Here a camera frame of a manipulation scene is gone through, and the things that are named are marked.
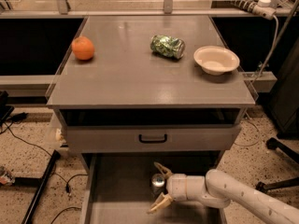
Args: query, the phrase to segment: orange fruit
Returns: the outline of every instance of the orange fruit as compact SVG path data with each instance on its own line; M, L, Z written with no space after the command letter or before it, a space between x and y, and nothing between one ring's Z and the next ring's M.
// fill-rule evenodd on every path
M90 60L94 55L93 42L85 36L77 37L72 41L72 50L79 60Z

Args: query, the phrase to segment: silver can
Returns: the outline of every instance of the silver can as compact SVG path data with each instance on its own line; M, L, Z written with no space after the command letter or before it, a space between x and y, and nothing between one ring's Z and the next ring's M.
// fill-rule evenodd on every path
M180 59L185 50L185 42L169 35L155 35L151 39L150 48L165 57Z
M154 196L164 191L165 178L162 174L156 174L151 178L151 191Z
M0 183L4 186L11 186L14 182L15 177L12 173L4 166L0 166Z

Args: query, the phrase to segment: white bowl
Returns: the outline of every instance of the white bowl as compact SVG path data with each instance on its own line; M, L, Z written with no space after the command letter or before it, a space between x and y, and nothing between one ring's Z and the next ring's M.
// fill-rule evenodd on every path
M205 72L213 76L234 71L240 65L239 58L231 50L215 46L198 49L194 59Z

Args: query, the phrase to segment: speckled floor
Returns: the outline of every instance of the speckled floor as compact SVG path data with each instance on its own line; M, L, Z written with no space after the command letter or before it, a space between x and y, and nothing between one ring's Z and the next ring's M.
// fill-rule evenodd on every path
M29 143L45 148L51 153L55 148L62 157L56 161L55 171L49 179L34 215L33 223L51 223L60 211L67 207L80 208L87 176L80 160L59 148L57 143L49 141L51 111L47 108L16 107L14 113L28 113L26 120L11 126L11 131ZM249 110L250 119L242 121L243 130L232 148L225 152L219 169L235 179L255 187L262 180L265 183L299 176L298 164L281 151L268 150L265 141L276 135L271 120L260 106ZM283 140L290 148L299 151L299 141ZM5 165L15 176L41 177L50 156L40 148L25 144L15 138L9 131L0 135L0 164ZM65 181L70 181L72 195L65 191ZM34 188L0 188L1 223L21 223L29 203L34 196ZM299 208L299 187L269 191L269 195ZM224 209L228 224L263 223L238 203L232 202ZM57 223L78 223L80 212L70 209L63 212Z

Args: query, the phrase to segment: chair leg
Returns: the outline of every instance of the chair leg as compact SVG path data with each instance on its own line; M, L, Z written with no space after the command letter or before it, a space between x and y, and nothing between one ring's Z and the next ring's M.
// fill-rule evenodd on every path
M286 155L288 155L291 159L299 163L299 154L291 150L289 147L286 147L282 143L280 143L277 139L275 138L270 138L267 142L266 145L269 149L276 149L279 147Z
M266 193L268 190L290 188L294 186L299 186L299 177L271 184L259 182L256 186L256 189L263 193Z

